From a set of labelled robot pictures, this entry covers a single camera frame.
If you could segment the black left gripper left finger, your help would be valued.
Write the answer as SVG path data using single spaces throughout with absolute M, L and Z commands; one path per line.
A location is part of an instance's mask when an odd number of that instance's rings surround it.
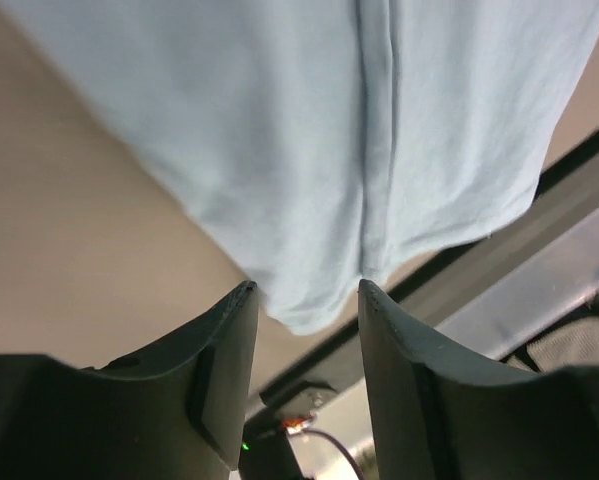
M 225 479 L 236 470 L 257 332 L 246 281 L 101 369 L 0 354 L 0 479 Z

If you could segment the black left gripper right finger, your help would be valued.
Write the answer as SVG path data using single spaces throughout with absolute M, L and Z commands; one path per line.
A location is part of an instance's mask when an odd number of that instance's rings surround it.
M 359 284 L 359 335 L 384 479 L 599 479 L 599 366 L 486 358 Z

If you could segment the blue grey t shirt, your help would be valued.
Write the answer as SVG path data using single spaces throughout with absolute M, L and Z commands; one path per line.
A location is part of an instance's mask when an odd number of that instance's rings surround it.
M 3 1 L 297 335 L 531 205 L 599 1 Z

